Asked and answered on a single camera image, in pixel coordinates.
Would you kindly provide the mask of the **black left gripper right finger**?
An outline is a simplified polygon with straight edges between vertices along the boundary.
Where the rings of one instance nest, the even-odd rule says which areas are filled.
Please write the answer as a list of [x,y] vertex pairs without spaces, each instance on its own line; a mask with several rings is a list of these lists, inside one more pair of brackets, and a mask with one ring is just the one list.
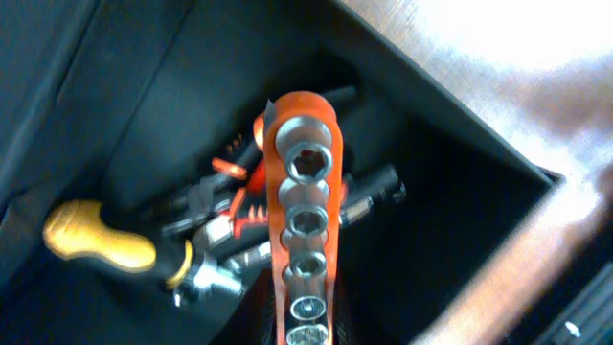
[[352,314],[343,280],[337,278],[334,286],[332,307],[332,328],[334,345],[356,345],[357,340],[352,324]]

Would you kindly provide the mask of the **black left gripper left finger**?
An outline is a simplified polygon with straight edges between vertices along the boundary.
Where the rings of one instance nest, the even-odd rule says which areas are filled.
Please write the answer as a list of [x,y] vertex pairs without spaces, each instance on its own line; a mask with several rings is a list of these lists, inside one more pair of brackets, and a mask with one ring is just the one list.
[[244,298],[247,345],[276,345],[276,301],[272,270],[265,268]]

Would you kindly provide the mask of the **red black cutting pliers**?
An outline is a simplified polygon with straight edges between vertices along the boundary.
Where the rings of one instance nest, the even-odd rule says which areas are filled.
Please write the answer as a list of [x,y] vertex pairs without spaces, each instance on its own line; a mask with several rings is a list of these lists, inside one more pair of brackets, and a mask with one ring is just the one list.
[[165,236],[199,236],[194,245],[230,250],[269,240],[265,173],[259,164],[246,182],[216,173],[153,208]]

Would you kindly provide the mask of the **orange bit holder strip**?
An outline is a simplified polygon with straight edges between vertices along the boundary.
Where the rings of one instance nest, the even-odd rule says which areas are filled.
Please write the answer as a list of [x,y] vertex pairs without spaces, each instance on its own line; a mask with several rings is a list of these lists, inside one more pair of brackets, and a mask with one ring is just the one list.
[[263,162],[279,344],[330,344],[344,140],[332,105],[295,91],[264,110]]

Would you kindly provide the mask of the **yellow black screwdriver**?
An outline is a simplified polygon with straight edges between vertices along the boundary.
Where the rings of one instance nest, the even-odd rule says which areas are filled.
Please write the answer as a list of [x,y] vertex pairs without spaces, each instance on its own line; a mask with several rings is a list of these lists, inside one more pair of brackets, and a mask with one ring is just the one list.
[[103,221],[98,201],[60,204],[46,218],[42,238],[63,261],[76,260],[109,275],[161,285],[178,308],[215,290],[237,299],[245,293],[235,273],[191,240],[112,228]]

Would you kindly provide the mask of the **black box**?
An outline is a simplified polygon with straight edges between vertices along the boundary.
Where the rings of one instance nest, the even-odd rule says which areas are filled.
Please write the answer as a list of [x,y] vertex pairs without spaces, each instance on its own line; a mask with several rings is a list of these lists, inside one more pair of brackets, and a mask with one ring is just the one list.
[[112,219],[196,182],[267,101],[354,86],[339,104],[362,175],[406,189],[341,234],[357,344],[431,322],[554,178],[335,1],[5,1],[1,5],[1,340],[207,344],[221,296],[180,310],[155,283],[55,258],[47,213]]

